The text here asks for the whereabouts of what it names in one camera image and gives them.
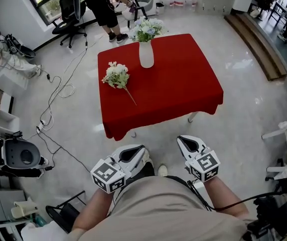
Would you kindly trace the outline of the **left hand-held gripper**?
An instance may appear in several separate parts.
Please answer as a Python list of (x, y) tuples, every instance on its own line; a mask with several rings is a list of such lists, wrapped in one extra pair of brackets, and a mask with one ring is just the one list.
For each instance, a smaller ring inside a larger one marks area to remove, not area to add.
[(131, 177), (131, 171), (140, 164), (145, 150), (144, 145), (126, 145), (100, 159), (90, 171), (94, 184), (106, 193), (123, 187)]

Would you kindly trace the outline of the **white flower bouquet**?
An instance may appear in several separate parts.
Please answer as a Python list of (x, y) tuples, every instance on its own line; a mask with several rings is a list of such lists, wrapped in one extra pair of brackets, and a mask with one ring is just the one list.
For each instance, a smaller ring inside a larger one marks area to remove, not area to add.
[(106, 70), (106, 75), (102, 78), (101, 82), (107, 83), (112, 88), (124, 89), (136, 105), (133, 96), (128, 91), (126, 86), (130, 77), (128, 74), (128, 68), (123, 64), (117, 63), (116, 61), (109, 62), (108, 66), (109, 67)]

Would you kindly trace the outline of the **white ceramic vase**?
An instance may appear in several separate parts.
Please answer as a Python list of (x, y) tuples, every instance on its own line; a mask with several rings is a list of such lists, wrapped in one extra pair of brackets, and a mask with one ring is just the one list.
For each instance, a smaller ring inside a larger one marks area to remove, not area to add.
[(139, 61), (143, 68), (151, 68), (154, 65), (154, 53), (151, 40), (139, 42)]

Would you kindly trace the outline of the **pale blue flower bouquet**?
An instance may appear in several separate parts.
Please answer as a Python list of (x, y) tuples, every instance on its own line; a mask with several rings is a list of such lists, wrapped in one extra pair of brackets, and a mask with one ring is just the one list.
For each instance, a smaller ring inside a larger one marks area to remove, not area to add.
[(156, 36), (165, 32), (164, 22), (159, 19), (147, 19), (141, 16), (134, 22), (134, 27), (130, 30), (129, 37), (134, 42), (149, 42)]

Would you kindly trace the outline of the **person's left forearm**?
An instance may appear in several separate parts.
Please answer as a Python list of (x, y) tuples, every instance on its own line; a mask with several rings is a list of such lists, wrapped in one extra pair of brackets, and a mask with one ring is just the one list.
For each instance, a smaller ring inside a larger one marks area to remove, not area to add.
[(97, 189), (74, 221), (72, 231), (87, 232), (101, 223), (108, 215), (112, 200), (113, 193)]

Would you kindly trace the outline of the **person's right forearm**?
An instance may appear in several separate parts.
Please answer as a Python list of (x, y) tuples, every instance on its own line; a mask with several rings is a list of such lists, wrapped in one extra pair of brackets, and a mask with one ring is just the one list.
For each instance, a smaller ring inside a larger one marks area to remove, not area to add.
[[(231, 191), (231, 189), (217, 176), (204, 183), (208, 196), (214, 208), (223, 208), (240, 202), (241, 200)], [(231, 208), (221, 211), (237, 218), (249, 215), (249, 211), (244, 203), (240, 203)]]

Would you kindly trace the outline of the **red tablecloth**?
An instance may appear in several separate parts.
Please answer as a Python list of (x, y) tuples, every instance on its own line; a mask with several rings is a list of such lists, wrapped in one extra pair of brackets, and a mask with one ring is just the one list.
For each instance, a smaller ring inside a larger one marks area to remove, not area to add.
[(109, 62), (128, 68), (126, 89), (99, 83), (102, 123), (109, 139), (120, 141), (128, 131), (193, 112), (214, 114), (224, 92), (202, 50), (190, 34), (152, 40), (154, 65), (139, 61), (139, 44), (131, 43), (98, 54), (98, 77)]

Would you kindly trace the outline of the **black folding chair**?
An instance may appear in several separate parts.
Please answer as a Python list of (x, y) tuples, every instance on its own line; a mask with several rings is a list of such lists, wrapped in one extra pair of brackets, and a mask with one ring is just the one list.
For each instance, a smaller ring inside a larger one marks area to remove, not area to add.
[(77, 216), (80, 214), (80, 212), (70, 202), (74, 199), (78, 199), (83, 205), (86, 205), (85, 202), (79, 198), (82, 194), (85, 194), (85, 190), (57, 206), (47, 205), (45, 207), (45, 210), (51, 219), (54, 220), (66, 233), (70, 233), (72, 231), (73, 224)]

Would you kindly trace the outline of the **white power strip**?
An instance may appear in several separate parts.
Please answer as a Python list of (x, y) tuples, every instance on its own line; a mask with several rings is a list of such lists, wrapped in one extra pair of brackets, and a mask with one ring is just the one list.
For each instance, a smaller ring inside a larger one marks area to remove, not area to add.
[(45, 120), (41, 120), (40, 121), (40, 123), (39, 123), (39, 125), (36, 127), (36, 131), (37, 131), (37, 133), (39, 134), (40, 132), (42, 132), (42, 131), (46, 131), (46, 121)]

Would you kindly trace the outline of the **black swivel chair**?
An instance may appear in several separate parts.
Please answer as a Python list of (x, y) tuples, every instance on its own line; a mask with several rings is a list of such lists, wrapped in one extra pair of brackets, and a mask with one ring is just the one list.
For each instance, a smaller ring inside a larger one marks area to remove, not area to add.
[(287, 193), (287, 164), (283, 158), (277, 159), (277, 165), (267, 167), (265, 181), (274, 181), (276, 183), (275, 192)]

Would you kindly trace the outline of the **teal container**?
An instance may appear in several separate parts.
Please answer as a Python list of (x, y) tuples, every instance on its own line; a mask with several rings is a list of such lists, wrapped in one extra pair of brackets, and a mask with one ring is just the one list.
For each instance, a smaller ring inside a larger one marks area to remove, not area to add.
[(39, 214), (34, 215), (34, 223), (37, 227), (43, 227), (47, 225), (47, 222)]

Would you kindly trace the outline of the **black chest-mounted device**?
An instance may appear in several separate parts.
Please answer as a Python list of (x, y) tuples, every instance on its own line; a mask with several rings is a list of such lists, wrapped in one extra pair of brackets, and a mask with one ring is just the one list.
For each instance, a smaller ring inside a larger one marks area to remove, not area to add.
[(287, 240), (287, 195), (268, 196), (254, 200), (257, 220), (247, 225), (243, 241)]

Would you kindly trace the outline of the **grey rounded shell device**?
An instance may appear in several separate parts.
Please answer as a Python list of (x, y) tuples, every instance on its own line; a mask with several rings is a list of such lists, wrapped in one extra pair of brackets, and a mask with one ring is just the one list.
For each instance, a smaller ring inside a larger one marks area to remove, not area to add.
[(32, 169), (39, 165), (41, 155), (33, 144), (21, 139), (7, 139), (4, 142), (4, 160), (13, 169)]

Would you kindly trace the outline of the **beige desktop device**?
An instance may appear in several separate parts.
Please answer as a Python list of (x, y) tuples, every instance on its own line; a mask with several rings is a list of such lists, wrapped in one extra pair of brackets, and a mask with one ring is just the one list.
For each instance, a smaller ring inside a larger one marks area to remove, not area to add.
[(38, 205), (33, 201), (14, 202), (11, 209), (13, 218), (19, 219), (38, 212)]

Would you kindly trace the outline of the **black mesh office chair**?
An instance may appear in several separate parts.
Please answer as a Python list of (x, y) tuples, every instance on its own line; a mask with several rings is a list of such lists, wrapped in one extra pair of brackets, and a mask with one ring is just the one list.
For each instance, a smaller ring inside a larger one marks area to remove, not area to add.
[(79, 25), (80, 21), (76, 19), (75, 10), (74, 10), (74, 0), (59, 0), (59, 5), (61, 9), (61, 19), (60, 24), (55, 25), (54, 30), (52, 31), (53, 35), (66, 35), (65, 38), (60, 42), (60, 45), (63, 45), (63, 42), (69, 39), (68, 48), (72, 48), (72, 40), (76, 35), (87, 36), (85, 31), (81, 31), (82, 27)]

